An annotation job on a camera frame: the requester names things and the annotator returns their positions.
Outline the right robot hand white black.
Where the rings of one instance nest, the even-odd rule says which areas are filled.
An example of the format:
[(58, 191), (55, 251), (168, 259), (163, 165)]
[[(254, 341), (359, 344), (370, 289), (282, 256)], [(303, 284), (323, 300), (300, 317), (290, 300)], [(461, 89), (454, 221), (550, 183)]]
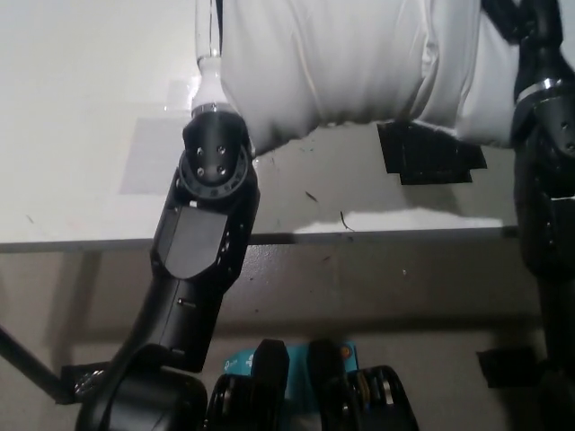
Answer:
[(514, 95), (517, 99), (546, 79), (572, 83), (574, 71), (562, 54), (563, 27), (557, 1), (481, 2), (500, 36), (519, 48)]

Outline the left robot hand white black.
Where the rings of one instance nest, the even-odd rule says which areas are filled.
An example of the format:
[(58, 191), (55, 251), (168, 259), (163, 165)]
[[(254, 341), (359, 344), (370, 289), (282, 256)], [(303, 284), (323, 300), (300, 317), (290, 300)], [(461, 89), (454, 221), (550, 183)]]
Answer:
[(199, 87), (192, 98), (191, 117), (204, 112), (236, 112), (228, 100), (221, 79), (223, 42), (223, 2), (195, 2), (195, 52), (199, 70)]

